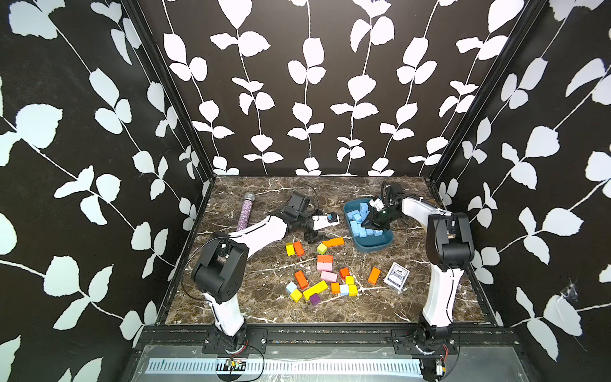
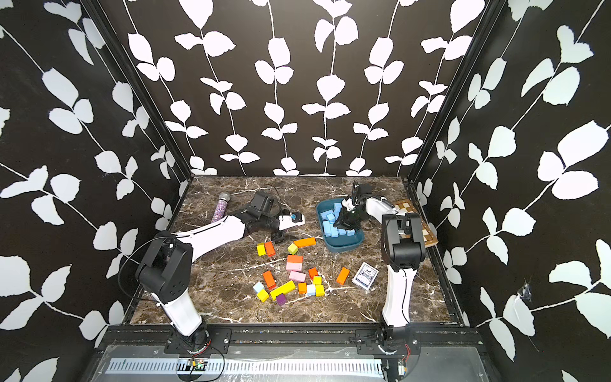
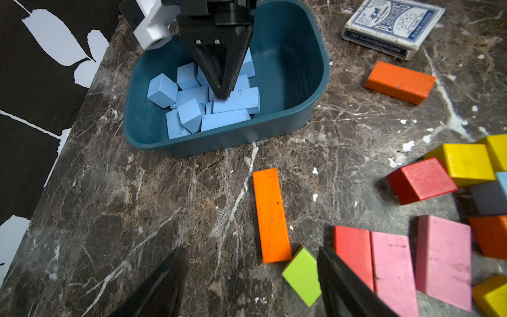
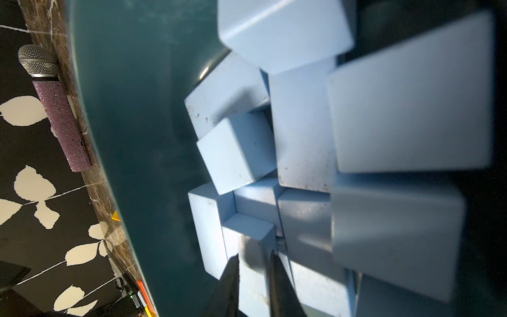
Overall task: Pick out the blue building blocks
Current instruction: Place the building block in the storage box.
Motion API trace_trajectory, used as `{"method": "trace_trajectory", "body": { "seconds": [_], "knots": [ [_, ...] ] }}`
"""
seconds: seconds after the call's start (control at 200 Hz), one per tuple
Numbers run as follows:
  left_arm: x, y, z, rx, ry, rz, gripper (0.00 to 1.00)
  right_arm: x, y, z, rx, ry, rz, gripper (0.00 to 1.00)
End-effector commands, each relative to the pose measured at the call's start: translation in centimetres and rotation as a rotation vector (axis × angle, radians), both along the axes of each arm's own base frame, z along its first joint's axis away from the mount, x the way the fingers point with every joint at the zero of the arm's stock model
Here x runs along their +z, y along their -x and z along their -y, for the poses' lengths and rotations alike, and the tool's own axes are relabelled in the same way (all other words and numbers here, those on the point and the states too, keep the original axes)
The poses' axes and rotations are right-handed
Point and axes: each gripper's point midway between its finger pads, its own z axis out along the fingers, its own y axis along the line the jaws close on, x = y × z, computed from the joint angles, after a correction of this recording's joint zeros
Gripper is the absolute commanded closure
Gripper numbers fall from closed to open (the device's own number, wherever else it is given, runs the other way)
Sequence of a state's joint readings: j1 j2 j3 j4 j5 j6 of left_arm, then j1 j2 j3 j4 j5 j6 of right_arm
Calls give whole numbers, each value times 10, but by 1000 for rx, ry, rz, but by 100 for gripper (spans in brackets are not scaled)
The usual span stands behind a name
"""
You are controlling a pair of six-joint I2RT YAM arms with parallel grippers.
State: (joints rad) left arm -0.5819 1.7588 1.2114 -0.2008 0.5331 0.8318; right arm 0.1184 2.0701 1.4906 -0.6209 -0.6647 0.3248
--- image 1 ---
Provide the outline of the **lone light blue block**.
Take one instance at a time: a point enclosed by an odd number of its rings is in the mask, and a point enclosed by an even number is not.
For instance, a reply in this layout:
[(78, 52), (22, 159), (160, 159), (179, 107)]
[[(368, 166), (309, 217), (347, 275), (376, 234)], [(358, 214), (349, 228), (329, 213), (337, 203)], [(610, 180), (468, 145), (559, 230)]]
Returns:
[(347, 217), (349, 221), (354, 221), (356, 223), (364, 222), (369, 216), (368, 210), (354, 210), (347, 213)]

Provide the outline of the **small light blue block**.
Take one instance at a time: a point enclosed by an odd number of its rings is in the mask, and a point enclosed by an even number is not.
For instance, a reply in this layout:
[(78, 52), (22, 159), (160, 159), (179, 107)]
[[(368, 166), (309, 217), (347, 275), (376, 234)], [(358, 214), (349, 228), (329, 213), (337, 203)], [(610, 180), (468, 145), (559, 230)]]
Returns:
[(291, 294), (297, 290), (297, 285), (294, 282), (289, 282), (288, 285), (286, 285), (286, 290)]

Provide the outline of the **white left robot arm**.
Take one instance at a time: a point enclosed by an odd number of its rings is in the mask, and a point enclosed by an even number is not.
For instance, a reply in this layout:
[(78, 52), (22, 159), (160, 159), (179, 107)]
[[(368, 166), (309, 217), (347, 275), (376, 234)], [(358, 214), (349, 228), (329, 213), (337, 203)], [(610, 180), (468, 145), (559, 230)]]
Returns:
[(267, 245), (296, 231), (318, 232), (340, 223), (336, 213), (308, 210), (310, 199), (294, 192), (288, 201), (262, 221), (238, 232), (215, 232), (196, 253), (191, 279), (211, 304), (215, 328), (234, 339), (246, 324), (237, 293), (243, 283), (248, 259)]

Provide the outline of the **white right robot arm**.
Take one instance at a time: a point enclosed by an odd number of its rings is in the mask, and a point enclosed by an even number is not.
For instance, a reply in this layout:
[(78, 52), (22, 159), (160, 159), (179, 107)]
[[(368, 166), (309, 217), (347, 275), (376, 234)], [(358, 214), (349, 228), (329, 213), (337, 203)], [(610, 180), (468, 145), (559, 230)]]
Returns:
[(426, 229), (426, 256), (431, 263), (431, 282), (415, 332), (423, 352), (450, 339), (453, 331), (453, 304), (461, 277), (474, 259), (474, 242), (469, 219), (452, 213), (422, 197), (404, 192), (398, 183), (384, 181), (380, 196), (373, 199), (372, 211), (363, 226), (390, 229), (401, 216), (410, 217)]

